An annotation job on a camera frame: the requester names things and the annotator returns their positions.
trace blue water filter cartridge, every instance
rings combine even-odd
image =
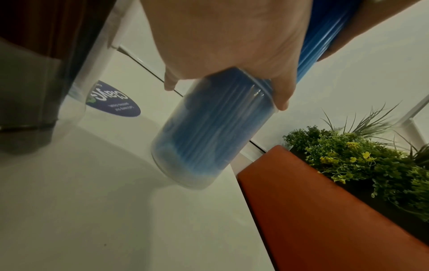
[[[319,59],[360,0],[314,0],[297,81]],[[275,113],[269,80],[232,68],[197,81],[152,143],[152,156],[171,179],[210,185]]]

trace orange planter box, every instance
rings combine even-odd
[[[279,271],[429,271],[429,248],[276,146],[237,179]]]

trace oval sticker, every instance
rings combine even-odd
[[[98,81],[86,104],[122,117],[137,117],[141,113],[139,106],[130,97],[102,81]]]

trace hand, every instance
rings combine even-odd
[[[419,0],[363,0],[358,11],[338,34],[320,60],[336,53],[344,45],[379,23],[407,9]]]
[[[141,0],[165,62],[164,87],[239,67],[271,79],[277,108],[285,110],[312,0]]]

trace white table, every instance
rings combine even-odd
[[[141,115],[88,107],[62,141],[0,164],[0,270],[272,271],[230,166],[195,191],[153,162],[180,97],[121,53],[101,80]]]

